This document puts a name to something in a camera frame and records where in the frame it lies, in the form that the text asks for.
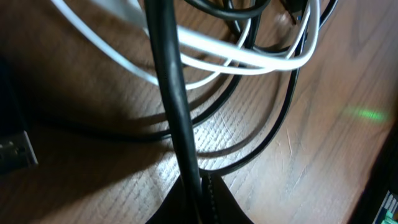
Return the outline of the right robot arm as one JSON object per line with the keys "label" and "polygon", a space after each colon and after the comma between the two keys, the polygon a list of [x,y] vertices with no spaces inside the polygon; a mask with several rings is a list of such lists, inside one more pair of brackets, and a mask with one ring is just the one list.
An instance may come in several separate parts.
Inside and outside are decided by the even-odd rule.
{"label": "right robot arm", "polygon": [[397,123],[377,156],[349,223],[397,223]]}

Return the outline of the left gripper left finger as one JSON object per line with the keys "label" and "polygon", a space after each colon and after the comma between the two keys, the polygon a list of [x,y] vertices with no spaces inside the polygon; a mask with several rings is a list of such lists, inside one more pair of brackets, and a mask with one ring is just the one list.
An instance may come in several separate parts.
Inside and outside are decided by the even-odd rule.
{"label": "left gripper left finger", "polygon": [[185,189],[178,177],[158,210],[146,224],[183,224],[189,221]]}

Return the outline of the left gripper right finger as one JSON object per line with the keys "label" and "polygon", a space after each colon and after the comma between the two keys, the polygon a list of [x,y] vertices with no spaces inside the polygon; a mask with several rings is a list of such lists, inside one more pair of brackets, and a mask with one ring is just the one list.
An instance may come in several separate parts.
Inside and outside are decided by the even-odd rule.
{"label": "left gripper right finger", "polygon": [[203,176],[201,187],[204,197],[203,223],[253,224],[220,176]]}

